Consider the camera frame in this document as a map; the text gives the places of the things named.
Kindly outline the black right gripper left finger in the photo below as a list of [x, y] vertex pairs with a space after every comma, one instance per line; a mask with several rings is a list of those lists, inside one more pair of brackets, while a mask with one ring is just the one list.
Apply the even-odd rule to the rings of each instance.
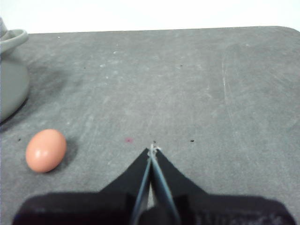
[[57, 192], [27, 199], [15, 225], [129, 225], [143, 207], [149, 186], [148, 149], [97, 192]]

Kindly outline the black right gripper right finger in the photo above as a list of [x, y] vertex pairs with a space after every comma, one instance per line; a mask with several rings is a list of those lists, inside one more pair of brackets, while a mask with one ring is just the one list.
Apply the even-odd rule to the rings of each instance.
[[158, 147], [152, 148], [157, 200], [181, 225], [294, 225], [279, 201], [250, 195], [209, 194], [182, 174]]

